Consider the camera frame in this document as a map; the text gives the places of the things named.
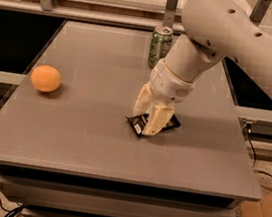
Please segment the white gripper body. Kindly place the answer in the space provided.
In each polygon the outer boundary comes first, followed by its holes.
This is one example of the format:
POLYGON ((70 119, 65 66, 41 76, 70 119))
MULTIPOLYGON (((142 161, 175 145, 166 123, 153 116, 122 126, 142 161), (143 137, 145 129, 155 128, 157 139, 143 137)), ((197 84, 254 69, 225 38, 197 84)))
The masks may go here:
POLYGON ((191 94, 195 83, 188 83, 175 76, 166 65, 165 60, 160 59, 151 71, 149 86, 156 99, 181 103, 191 94))

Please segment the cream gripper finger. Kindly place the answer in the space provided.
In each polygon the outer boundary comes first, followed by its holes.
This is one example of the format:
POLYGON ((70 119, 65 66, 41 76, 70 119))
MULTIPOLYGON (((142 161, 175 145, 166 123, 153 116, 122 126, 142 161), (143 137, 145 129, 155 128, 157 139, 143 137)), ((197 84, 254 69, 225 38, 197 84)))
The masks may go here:
POLYGON ((165 104, 165 102, 155 102, 151 104, 148 120, 142 134, 148 136, 158 134, 174 115, 174 108, 174 106, 165 104))
POLYGON ((152 95, 150 85, 145 84, 144 86, 142 86, 141 91, 139 91, 138 98, 136 99, 135 105, 133 107, 133 114, 137 116, 147 112, 153 99, 154 96, 152 95))

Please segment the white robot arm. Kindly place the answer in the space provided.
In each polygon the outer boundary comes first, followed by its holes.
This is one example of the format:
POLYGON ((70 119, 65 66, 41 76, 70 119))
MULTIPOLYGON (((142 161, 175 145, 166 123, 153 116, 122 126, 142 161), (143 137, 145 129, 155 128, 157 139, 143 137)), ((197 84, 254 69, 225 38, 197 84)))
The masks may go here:
POLYGON ((144 135, 158 134, 199 75, 224 57, 272 100, 272 36, 251 23, 233 0, 187 0, 181 19, 185 33, 156 63, 134 105, 135 115, 148 115, 144 135))

